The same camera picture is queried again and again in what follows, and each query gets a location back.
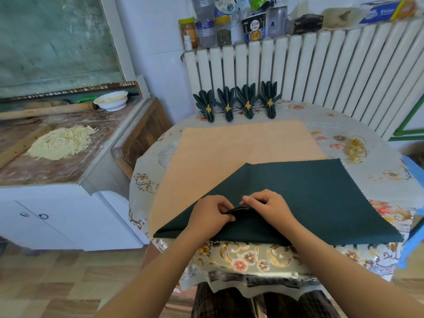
floral tablecloth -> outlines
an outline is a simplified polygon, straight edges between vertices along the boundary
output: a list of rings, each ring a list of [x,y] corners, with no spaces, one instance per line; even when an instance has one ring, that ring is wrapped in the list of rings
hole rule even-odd
[[[217,127],[269,121],[263,107],[254,107],[254,114],[253,119],[247,119],[244,111],[236,108],[233,122],[228,123],[222,112],[216,112],[215,122],[209,123],[199,113],[164,133],[137,160],[130,185],[130,221],[141,232],[147,233],[147,218],[155,193],[185,127]],[[322,151],[329,158],[342,160],[376,212],[407,239],[414,213],[424,205],[424,190],[409,173],[400,153],[363,123],[327,108],[301,102],[277,103],[276,120],[288,119],[304,122]],[[361,163],[353,162],[345,153],[349,139],[355,136],[365,139],[368,151],[368,157]],[[170,242],[165,239],[153,240],[161,250]],[[403,243],[334,247],[353,261],[390,280]],[[297,299],[304,292],[322,289],[293,247],[228,241],[210,241],[200,248],[180,283],[189,287],[200,281],[208,281],[214,292],[237,287],[246,297],[273,291]]]

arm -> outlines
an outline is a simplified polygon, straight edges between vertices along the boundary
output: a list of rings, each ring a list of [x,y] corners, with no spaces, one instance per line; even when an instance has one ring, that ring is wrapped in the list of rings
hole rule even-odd
[[[302,260],[350,318],[422,317],[424,306],[377,274],[352,261],[302,226],[283,197],[265,190],[244,196],[248,204],[288,238]]]
[[[224,214],[232,208],[232,204],[220,195],[200,199],[187,228],[174,243],[116,294],[96,318],[158,317],[198,248],[224,224],[235,220],[233,215]]]

small white bottle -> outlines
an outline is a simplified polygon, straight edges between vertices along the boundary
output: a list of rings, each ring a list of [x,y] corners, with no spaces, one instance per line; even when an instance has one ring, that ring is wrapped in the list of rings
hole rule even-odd
[[[193,44],[191,43],[189,35],[184,36],[184,48],[186,49],[186,51],[193,50]]]
[[[276,0],[274,6],[269,10],[270,38],[283,37],[287,32],[287,2],[288,0]]]

hand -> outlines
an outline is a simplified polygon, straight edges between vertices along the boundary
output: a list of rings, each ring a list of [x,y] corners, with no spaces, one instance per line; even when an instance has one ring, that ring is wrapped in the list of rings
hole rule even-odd
[[[254,208],[283,235],[288,228],[298,223],[283,197],[268,189],[253,193],[250,196],[243,196],[243,201],[240,204]]]
[[[216,235],[222,227],[236,220],[234,215],[225,214],[234,206],[222,195],[208,195],[194,205],[185,231],[193,235],[195,241],[204,243]]]

white bowl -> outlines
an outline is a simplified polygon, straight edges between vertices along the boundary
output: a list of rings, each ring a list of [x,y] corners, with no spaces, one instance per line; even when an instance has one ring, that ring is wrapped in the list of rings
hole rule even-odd
[[[94,103],[108,112],[124,108],[128,100],[128,91],[114,91],[94,99]]]

